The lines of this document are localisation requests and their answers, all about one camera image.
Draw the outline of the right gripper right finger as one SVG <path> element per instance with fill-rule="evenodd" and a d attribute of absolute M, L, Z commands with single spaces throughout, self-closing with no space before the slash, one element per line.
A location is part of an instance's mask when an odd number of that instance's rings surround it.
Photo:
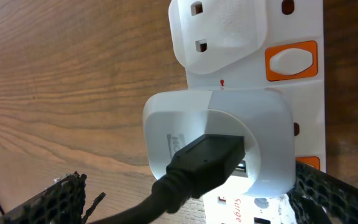
<path fill-rule="evenodd" d="M 308 164 L 296 162 L 295 184 L 287 195 L 297 223 L 330 223 L 332 215 L 358 224 L 358 188 Z"/>

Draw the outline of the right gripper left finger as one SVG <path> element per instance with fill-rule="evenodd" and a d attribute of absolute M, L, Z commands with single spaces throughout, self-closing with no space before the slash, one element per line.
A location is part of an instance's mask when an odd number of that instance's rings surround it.
<path fill-rule="evenodd" d="M 86 174 L 74 172 L 58 178 L 45 189 L 0 217 L 0 224 L 85 224 L 106 196 L 100 193 L 89 209 Z"/>

